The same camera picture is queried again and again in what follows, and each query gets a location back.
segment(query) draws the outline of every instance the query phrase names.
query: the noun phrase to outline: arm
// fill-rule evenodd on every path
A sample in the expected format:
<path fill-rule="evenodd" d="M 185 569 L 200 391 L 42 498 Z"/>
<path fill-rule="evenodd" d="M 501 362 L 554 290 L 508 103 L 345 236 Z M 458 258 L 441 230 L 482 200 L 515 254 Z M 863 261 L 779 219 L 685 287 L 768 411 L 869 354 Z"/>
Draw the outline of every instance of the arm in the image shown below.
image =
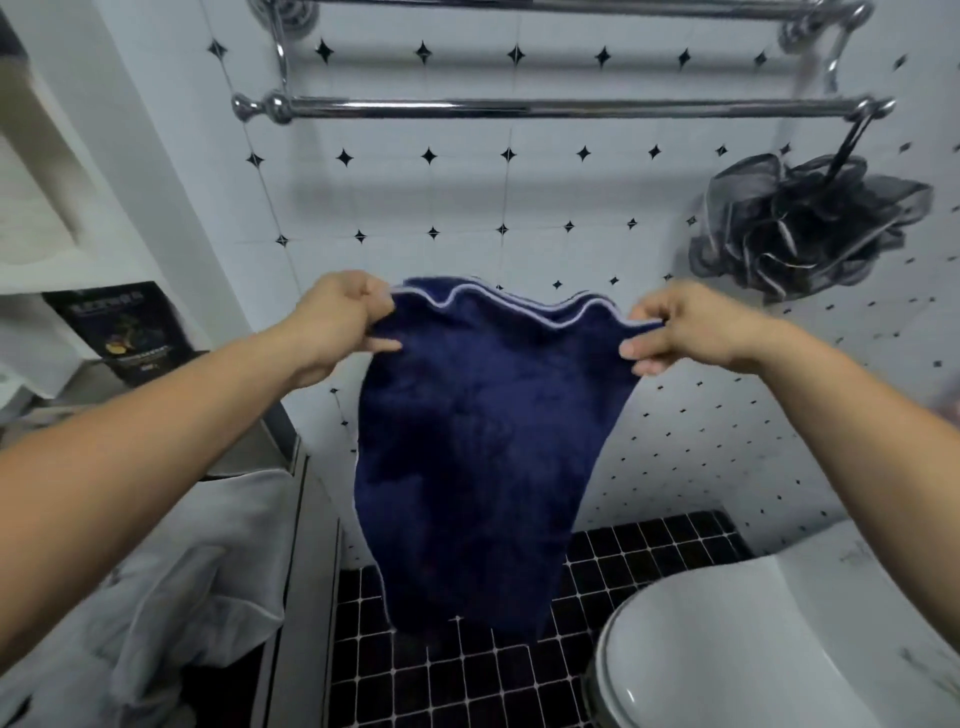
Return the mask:
<path fill-rule="evenodd" d="M 393 310 L 321 278 L 285 321 L 0 452 L 0 673 L 26 654 L 275 401 L 327 377 Z"/>
<path fill-rule="evenodd" d="M 960 646 L 960 431 L 800 328 L 698 283 L 631 315 L 667 320 L 621 346 L 638 375 L 683 356 L 760 375 L 884 567 Z"/>

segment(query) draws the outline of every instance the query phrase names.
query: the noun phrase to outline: black mosaic floor tile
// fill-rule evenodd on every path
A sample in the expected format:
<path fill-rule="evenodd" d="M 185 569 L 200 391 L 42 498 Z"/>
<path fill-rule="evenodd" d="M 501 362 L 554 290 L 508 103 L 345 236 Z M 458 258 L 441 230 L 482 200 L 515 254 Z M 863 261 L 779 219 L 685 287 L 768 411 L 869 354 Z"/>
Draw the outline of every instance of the black mosaic floor tile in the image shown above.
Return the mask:
<path fill-rule="evenodd" d="M 469 726 L 467 706 L 463 703 L 437 708 L 433 712 L 433 728 L 469 728 Z"/>
<path fill-rule="evenodd" d="M 588 531 L 590 545 L 593 546 L 593 553 L 597 556 L 613 556 L 620 552 L 620 544 L 613 535 L 612 528 L 597 528 Z"/>
<path fill-rule="evenodd" d="M 707 550 L 699 541 L 689 541 L 677 546 L 680 555 L 684 558 L 684 564 L 688 569 L 702 569 L 703 567 L 713 566 L 710 557 L 707 556 Z"/>
<path fill-rule="evenodd" d="M 337 587 L 337 601 L 353 601 L 360 598 L 360 571 L 343 570 L 340 572 L 340 584 Z"/>
<path fill-rule="evenodd" d="M 430 728 L 430 714 L 413 713 L 409 716 L 397 716 L 394 728 Z"/>
<path fill-rule="evenodd" d="M 595 595 L 582 596 L 580 599 L 584 607 L 584 616 L 587 618 L 587 627 L 602 629 L 607 619 L 613 614 L 613 602 L 606 592 Z"/>
<path fill-rule="evenodd" d="M 465 619 L 460 620 L 460 646 L 465 655 L 490 652 L 493 649 L 493 631 Z"/>
<path fill-rule="evenodd" d="M 657 568 L 664 577 L 670 576 L 685 570 L 684 560 L 680 557 L 680 552 L 676 546 L 660 546 L 651 548 L 650 553 L 657 562 Z"/>
<path fill-rule="evenodd" d="M 750 557 L 722 512 L 574 534 L 540 642 L 460 619 L 432 636 L 429 666 L 424 640 L 389 631 L 377 572 L 344 570 L 329 728 L 590 728 L 580 675 L 613 610 L 662 576 Z"/>
<path fill-rule="evenodd" d="M 364 599 L 360 602 L 360 634 L 372 635 L 389 629 L 390 623 L 387 621 L 387 613 L 383 611 L 382 598 Z"/>
<path fill-rule="evenodd" d="M 460 660 L 430 665 L 430 702 L 434 707 L 464 699 L 464 666 Z"/>
<path fill-rule="evenodd" d="M 736 526 L 733 525 L 733 521 L 730 520 L 728 516 L 723 511 L 712 511 L 713 517 L 717 519 L 717 522 L 720 524 L 720 527 L 723 528 L 724 533 L 735 533 Z"/>
<path fill-rule="evenodd" d="M 496 657 L 492 652 L 473 655 L 464 660 L 464 679 L 467 682 L 467 697 L 487 697 L 500 692 Z"/>
<path fill-rule="evenodd" d="M 636 594 L 636 586 L 633 584 L 622 589 L 611 589 L 610 601 L 613 603 L 613 609 L 616 609 L 634 594 Z"/>
<path fill-rule="evenodd" d="M 597 564 L 600 566 L 600 573 L 603 574 L 603 580 L 608 589 L 625 587 L 628 584 L 634 583 L 634 579 L 630 575 L 630 570 L 627 568 L 627 561 L 623 556 L 619 554 L 616 556 L 607 556 L 606 558 L 598 559 Z"/>
<path fill-rule="evenodd" d="M 691 523 L 690 519 L 686 516 L 686 513 L 681 513 L 679 516 L 671 516 L 668 519 L 663 519 L 663 524 L 666 526 L 676 543 L 680 543 L 682 541 L 693 541 L 697 538 L 697 531 L 693 527 L 693 523 Z"/>
<path fill-rule="evenodd" d="M 643 534 L 640 533 L 640 527 L 636 523 L 616 525 L 613 527 L 613 533 L 616 534 L 616 540 L 624 551 L 639 551 L 647 547 L 647 542 L 643 540 Z"/>
<path fill-rule="evenodd" d="M 541 640 L 549 640 L 557 636 L 557 625 L 553 623 L 553 615 L 546 616 L 546 622 L 543 625 L 543 632 L 540 634 Z"/>
<path fill-rule="evenodd" d="M 584 617 L 584 610 L 580 606 L 580 600 L 575 596 L 554 600 L 553 620 L 557 625 L 557 632 L 561 635 L 587 631 L 587 619 Z"/>
<path fill-rule="evenodd" d="M 518 635 L 508 635 L 505 632 L 500 632 L 499 630 L 494 629 L 493 644 L 502 649 L 504 647 L 513 647 L 518 644 L 526 644 L 526 642 Z"/>
<path fill-rule="evenodd" d="M 485 697 L 470 700 L 470 728 L 507 728 L 507 716 L 503 712 L 503 698 Z"/>
<path fill-rule="evenodd" d="M 573 583 L 573 576 L 570 574 L 570 568 L 564 565 L 560 572 L 560 588 L 554 595 L 555 599 L 562 599 L 565 596 L 573 596 L 577 593 L 577 585 Z"/>
<path fill-rule="evenodd" d="M 356 637 L 360 626 L 360 602 L 349 601 L 337 606 L 337 623 L 333 630 L 334 640 Z"/>
<path fill-rule="evenodd" d="M 602 592 L 607 588 L 603 582 L 600 567 L 595 561 L 578 561 L 570 567 L 570 571 L 573 573 L 573 582 L 577 585 L 577 591 L 582 595 Z"/>
<path fill-rule="evenodd" d="M 330 686 L 330 710 L 328 725 L 330 728 L 344 728 L 352 725 L 357 701 L 357 684 L 337 683 Z"/>
<path fill-rule="evenodd" d="M 566 668 L 571 675 L 582 675 L 587 671 L 590 657 L 593 656 L 593 640 L 586 632 L 579 635 L 567 635 L 561 638 Z"/>
<path fill-rule="evenodd" d="M 381 596 L 380 574 L 376 567 L 364 567 L 360 570 L 360 595 L 365 599 L 369 596 Z"/>
<path fill-rule="evenodd" d="M 394 663 L 393 652 L 389 632 L 361 637 L 360 648 L 357 650 L 357 674 L 366 677 L 389 672 Z"/>
<path fill-rule="evenodd" d="M 577 713 L 580 714 L 580 719 L 588 720 L 589 716 L 587 715 L 587 706 L 584 705 L 583 686 L 581 685 L 580 678 L 573 678 L 570 687 L 573 689 L 573 699 L 577 703 Z"/>
<path fill-rule="evenodd" d="M 357 722 L 382 720 L 394 713 L 394 678 L 389 672 L 357 683 Z"/>
<path fill-rule="evenodd" d="M 732 533 L 727 538 L 730 539 L 730 544 L 733 546 L 733 550 L 736 551 L 736 555 L 740 561 L 754 558 L 754 554 L 750 551 L 750 547 L 747 546 L 747 542 L 743 540 L 743 536 L 738 533 Z"/>
<path fill-rule="evenodd" d="M 540 706 L 543 708 L 543 724 L 546 728 L 567 728 L 580 722 L 568 680 L 541 685 Z"/>
<path fill-rule="evenodd" d="M 330 682 L 352 680 L 357 674 L 357 641 L 342 640 L 333 644 L 333 661 L 330 665 Z"/>
<path fill-rule="evenodd" d="M 660 570 L 650 551 L 634 551 L 627 554 L 627 566 L 634 576 L 634 582 L 642 584 L 645 581 L 656 581 L 660 578 Z"/>
<path fill-rule="evenodd" d="M 568 561 L 586 561 L 593 558 L 593 548 L 586 531 L 577 531 L 570 538 L 570 546 L 566 548 Z"/>
<path fill-rule="evenodd" d="M 697 511 L 689 514 L 690 522 L 697 529 L 700 538 L 708 539 L 710 536 L 719 536 L 723 533 L 723 528 L 709 511 Z"/>
<path fill-rule="evenodd" d="M 419 637 L 394 633 L 394 667 L 426 665 L 426 645 Z"/>
<path fill-rule="evenodd" d="M 670 532 L 663 524 L 663 519 L 644 521 L 640 524 L 640 530 L 643 532 L 643 538 L 650 548 L 654 546 L 666 546 L 667 544 L 673 543 L 673 539 L 670 538 Z"/>
<path fill-rule="evenodd" d="M 394 673 L 394 712 L 401 716 L 429 707 L 430 687 L 426 667 L 397 670 Z"/>
<path fill-rule="evenodd" d="M 704 539 L 704 546 L 714 564 L 735 564 L 739 559 L 726 536 Z"/>
<path fill-rule="evenodd" d="M 534 677 L 538 683 L 550 683 L 566 677 L 564 652 L 559 640 L 544 640 L 530 645 L 530 659 L 534 664 Z"/>
<path fill-rule="evenodd" d="M 427 636 L 426 653 L 432 663 L 460 657 L 460 630 L 456 620 L 445 622 Z"/>
<path fill-rule="evenodd" d="M 503 696 L 503 707 L 507 713 L 507 725 L 510 728 L 543 728 L 543 715 L 540 712 L 540 699 L 537 691 L 508 692 Z"/>
<path fill-rule="evenodd" d="M 534 684 L 534 669 L 530 663 L 530 651 L 526 647 L 498 650 L 496 663 L 500 668 L 500 683 L 505 691 L 529 688 Z"/>

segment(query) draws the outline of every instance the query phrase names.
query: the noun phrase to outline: towel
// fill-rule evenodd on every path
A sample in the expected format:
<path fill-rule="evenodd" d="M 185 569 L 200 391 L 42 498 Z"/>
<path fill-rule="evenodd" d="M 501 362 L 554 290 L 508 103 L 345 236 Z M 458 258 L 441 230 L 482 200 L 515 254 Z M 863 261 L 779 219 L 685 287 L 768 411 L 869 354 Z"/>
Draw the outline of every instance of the towel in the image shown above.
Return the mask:
<path fill-rule="evenodd" d="M 284 471 L 197 483 L 0 677 L 0 725 L 193 725 L 180 668 L 227 666 L 283 622 L 296 509 Z"/>
<path fill-rule="evenodd" d="M 593 465 L 636 385 L 617 348 L 661 326 L 579 293 L 556 305 L 475 279 L 410 279 L 375 327 L 354 503 L 388 616 L 461 616 L 534 640 Z"/>
<path fill-rule="evenodd" d="M 694 275 L 729 275 L 762 291 L 767 303 L 869 276 L 881 253 L 903 247 L 903 228 L 930 212 L 933 188 L 868 175 L 860 157 L 836 169 L 833 162 L 818 157 L 789 167 L 777 155 L 759 155 L 710 180 L 704 234 L 690 243 Z"/>

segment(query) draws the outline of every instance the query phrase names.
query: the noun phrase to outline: person's left hand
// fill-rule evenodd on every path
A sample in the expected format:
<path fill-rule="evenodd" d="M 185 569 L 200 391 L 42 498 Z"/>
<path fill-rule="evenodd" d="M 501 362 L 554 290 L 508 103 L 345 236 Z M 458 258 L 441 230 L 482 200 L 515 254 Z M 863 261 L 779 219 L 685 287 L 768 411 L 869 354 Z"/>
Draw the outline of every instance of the person's left hand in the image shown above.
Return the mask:
<path fill-rule="evenodd" d="M 294 312 L 271 331 L 282 337 L 296 366 L 294 388 L 326 379 L 353 352 L 397 352 L 400 342 L 368 336 L 367 329 L 394 310 L 390 285 L 363 271 L 328 273 Z"/>

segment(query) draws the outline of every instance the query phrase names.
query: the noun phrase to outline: white cloth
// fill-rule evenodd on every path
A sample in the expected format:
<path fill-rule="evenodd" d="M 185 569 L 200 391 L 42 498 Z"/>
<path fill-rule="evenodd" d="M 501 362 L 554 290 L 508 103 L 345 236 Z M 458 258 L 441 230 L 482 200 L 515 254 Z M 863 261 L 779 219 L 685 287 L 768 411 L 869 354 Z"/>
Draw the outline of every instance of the white cloth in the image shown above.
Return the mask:
<path fill-rule="evenodd" d="M 0 677 L 0 725 L 189 726 L 180 668 L 223 667 L 283 622 L 297 510 L 279 470 L 197 483 L 110 576 Z"/>

